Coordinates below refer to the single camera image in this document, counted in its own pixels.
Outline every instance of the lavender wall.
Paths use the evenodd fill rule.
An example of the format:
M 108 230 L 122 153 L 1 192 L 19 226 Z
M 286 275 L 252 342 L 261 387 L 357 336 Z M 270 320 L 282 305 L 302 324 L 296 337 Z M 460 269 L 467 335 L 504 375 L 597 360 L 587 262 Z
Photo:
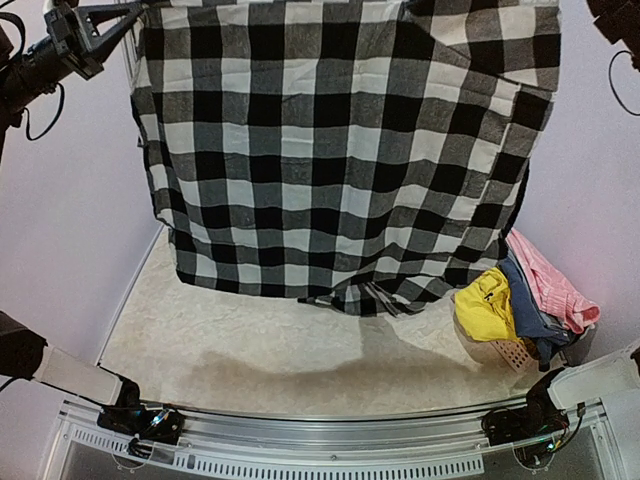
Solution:
M 592 352 L 640 337 L 640 119 L 615 103 L 611 47 L 584 0 L 562 3 L 564 57 L 554 115 L 534 154 L 517 227 L 602 306 Z M 620 93 L 640 110 L 640 73 L 620 58 Z
M 9 9 L 24 19 L 30 43 L 45 34 L 41 6 L 17 2 Z M 64 84 L 67 104 L 48 136 L 30 143 L 23 130 L 13 130 L 7 138 L 0 167 L 0 309 L 95 362 L 158 225 L 122 53 L 90 82 Z M 55 96 L 33 105 L 34 133 L 56 107 Z M 37 478 L 61 398 L 24 382 L 2 392 L 0 478 Z

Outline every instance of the beige marble surface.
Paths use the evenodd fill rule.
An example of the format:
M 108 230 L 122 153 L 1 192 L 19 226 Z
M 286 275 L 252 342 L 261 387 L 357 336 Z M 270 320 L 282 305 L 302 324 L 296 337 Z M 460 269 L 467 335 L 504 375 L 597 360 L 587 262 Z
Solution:
M 489 345 L 456 335 L 450 299 L 420 315 L 358 319 L 293 300 L 180 283 L 160 236 L 102 365 L 148 400 L 291 415 L 377 415 L 524 393 Z

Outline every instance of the pink garment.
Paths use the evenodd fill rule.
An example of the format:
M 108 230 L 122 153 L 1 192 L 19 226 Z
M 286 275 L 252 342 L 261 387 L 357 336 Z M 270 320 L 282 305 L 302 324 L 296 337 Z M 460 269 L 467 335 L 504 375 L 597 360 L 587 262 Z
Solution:
M 524 235 L 512 229 L 507 244 L 520 262 L 540 310 L 558 317 L 565 328 L 578 334 L 600 319 L 600 307 L 582 296 Z

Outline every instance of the checkered cloth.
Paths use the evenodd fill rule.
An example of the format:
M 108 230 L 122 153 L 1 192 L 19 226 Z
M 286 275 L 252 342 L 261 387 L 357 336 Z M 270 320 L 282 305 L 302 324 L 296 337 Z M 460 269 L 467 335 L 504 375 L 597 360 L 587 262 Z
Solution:
M 552 0 L 154 2 L 133 105 L 180 279 L 411 314 L 494 267 L 558 17 Z

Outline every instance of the yellow garment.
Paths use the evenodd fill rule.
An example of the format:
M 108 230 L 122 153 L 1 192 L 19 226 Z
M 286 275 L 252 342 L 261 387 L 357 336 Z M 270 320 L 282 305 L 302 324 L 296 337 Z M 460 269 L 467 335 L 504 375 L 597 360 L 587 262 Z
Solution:
M 522 342 L 516 336 L 509 281 L 498 268 L 484 272 L 456 294 L 456 316 L 467 335 L 478 342 Z

